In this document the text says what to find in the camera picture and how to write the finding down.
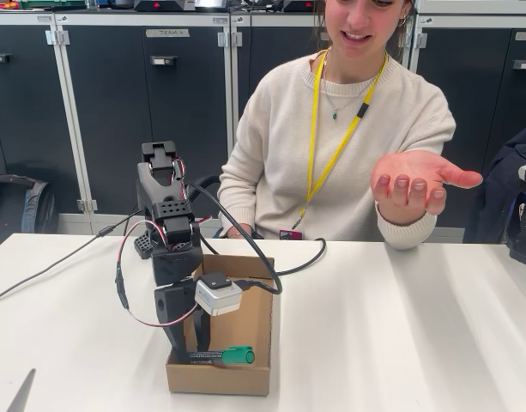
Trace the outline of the person's left hand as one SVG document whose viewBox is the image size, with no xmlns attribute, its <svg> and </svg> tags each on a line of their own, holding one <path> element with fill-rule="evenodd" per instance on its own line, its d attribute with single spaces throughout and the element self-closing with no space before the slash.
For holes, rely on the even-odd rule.
<svg viewBox="0 0 526 412">
<path fill-rule="evenodd" d="M 423 149 L 381 156 L 370 177 L 380 215 L 397 225 L 408 225 L 425 214 L 441 214 L 446 201 L 446 185 L 470 189 L 481 182 L 479 173 L 463 170 Z"/>
</svg>

